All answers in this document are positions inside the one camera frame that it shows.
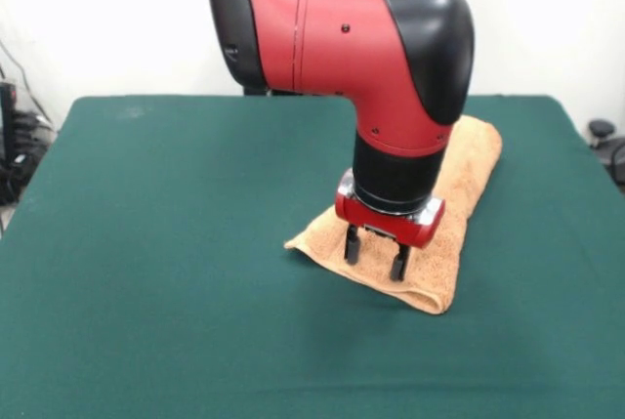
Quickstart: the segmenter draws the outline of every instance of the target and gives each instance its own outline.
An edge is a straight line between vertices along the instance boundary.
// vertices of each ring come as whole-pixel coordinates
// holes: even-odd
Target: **folded towel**
[[[456,123],[434,189],[434,195],[446,201],[445,213],[430,244],[424,249],[412,249],[404,281],[389,278],[397,244],[370,231],[358,231],[357,265],[346,263],[348,224],[337,217],[334,206],[288,241],[285,248],[302,251],[328,270],[397,297],[417,310],[443,314],[456,290],[468,220],[501,149],[501,136],[491,124],[466,115]]]

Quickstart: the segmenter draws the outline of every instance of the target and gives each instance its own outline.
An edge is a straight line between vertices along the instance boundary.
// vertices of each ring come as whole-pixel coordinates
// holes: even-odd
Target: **cable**
[[[52,120],[50,119],[50,116],[48,116],[48,113],[46,113],[46,110],[37,101],[35,96],[32,95],[32,91],[30,90],[30,85],[28,84],[28,77],[26,77],[26,71],[24,70],[23,66],[20,63],[18,63],[18,61],[13,57],[11,52],[8,50],[8,48],[5,46],[5,44],[2,42],[2,39],[0,39],[0,48],[2,49],[2,51],[4,51],[4,54],[7,55],[7,58],[9,58],[9,60],[13,64],[15,64],[16,67],[20,70],[21,78],[23,79],[23,87],[24,87],[24,89],[26,89],[26,92],[28,93],[28,95],[32,98],[32,102],[35,104],[35,106],[41,112],[41,114],[43,114],[43,116],[46,118],[46,120],[50,124],[52,124]]]

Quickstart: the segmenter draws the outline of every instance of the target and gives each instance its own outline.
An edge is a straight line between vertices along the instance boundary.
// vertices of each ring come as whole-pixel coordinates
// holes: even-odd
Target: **white wall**
[[[625,0],[469,1],[473,93],[549,94],[580,130],[625,128]],[[59,122],[84,95],[240,92],[208,0],[0,0],[0,36]]]

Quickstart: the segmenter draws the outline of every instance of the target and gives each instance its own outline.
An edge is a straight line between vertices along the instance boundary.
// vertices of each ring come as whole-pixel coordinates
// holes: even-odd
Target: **green tablecloth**
[[[504,152],[431,316],[282,249],[349,103],[79,101],[0,245],[0,417],[623,417],[623,197],[556,102],[467,112]]]

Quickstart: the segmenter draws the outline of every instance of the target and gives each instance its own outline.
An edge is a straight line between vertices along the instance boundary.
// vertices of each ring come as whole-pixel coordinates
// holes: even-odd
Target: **black cylindrical joint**
[[[364,205],[386,214],[412,214],[432,195],[444,149],[422,157],[391,155],[356,134],[354,192]]]

